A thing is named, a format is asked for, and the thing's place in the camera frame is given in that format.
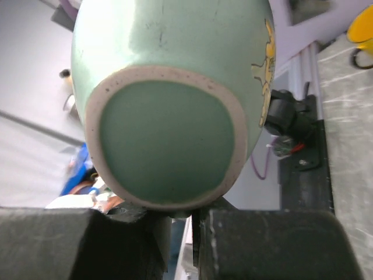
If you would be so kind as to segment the teal cup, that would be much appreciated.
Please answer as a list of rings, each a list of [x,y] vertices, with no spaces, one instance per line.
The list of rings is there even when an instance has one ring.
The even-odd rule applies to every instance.
[[[71,75],[99,176],[170,214],[220,198],[264,127],[275,64],[268,1],[83,1]]]

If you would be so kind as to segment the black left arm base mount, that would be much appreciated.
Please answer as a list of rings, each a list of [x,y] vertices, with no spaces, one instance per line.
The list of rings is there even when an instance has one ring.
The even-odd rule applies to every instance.
[[[288,90],[272,90],[265,122],[265,129],[276,136],[273,153],[289,158],[297,171],[311,170],[320,164],[316,96],[309,94],[310,85],[305,83],[302,100],[296,100]]]

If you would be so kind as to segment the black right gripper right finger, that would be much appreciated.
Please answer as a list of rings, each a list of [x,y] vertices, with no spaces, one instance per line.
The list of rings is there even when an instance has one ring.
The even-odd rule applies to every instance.
[[[363,279],[342,224],[328,211],[251,211],[226,199],[192,213],[200,279]]]

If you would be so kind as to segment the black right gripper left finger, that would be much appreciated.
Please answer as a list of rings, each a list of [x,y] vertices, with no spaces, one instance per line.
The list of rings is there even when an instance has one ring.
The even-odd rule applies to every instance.
[[[2,279],[162,279],[168,219],[127,207],[1,209]]]

